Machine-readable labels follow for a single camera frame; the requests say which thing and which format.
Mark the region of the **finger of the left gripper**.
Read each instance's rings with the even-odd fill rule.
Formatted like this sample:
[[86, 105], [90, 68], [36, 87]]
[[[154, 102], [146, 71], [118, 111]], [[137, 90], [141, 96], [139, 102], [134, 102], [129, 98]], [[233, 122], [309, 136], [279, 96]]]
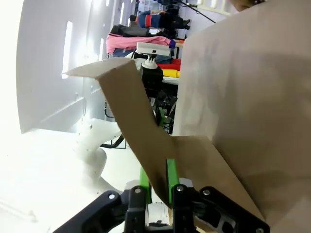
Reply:
[[163, 109], [162, 107], [156, 108], [155, 117], [158, 126], [163, 127], [164, 121], [166, 119], [166, 113], [167, 113], [166, 109]]

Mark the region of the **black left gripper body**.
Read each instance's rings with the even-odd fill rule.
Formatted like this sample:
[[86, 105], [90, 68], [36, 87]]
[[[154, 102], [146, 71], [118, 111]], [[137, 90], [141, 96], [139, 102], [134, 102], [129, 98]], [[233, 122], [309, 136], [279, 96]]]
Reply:
[[162, 107], [167, 110], [166, 119], [164, 121], [163, 129], [166, 133], [173, 133], [174, 117], [176, 110], [177, 97], [167, 95], [163, 90], [158, 92], [154, 97], [149, 97], [150, 104], [152, 106], [154, 115], [156, 116], [156, 108]]

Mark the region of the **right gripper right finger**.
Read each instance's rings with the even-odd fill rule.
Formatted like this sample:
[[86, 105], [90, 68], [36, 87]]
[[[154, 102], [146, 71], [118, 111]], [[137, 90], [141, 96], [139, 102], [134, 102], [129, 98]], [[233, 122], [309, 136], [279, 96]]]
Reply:
[[212, 186], [199, 191], [179, 182], [174, 159], [166, 160], [173, 232], [194, 233], [198, 219], [217, 233], [268, 233], [270, 227]]

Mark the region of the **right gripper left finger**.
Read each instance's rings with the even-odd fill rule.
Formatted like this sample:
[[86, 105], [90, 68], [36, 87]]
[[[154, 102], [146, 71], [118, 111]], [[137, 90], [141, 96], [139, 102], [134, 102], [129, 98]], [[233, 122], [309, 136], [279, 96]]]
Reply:
[[122, 194], [108, 190], [74, 217], [55, 230], [56, 233], [108, 233], [124, 223], [125, 233], [149, 233], [147, 205], [151, 203], [151, 185], [140, 169], [139, 185]]

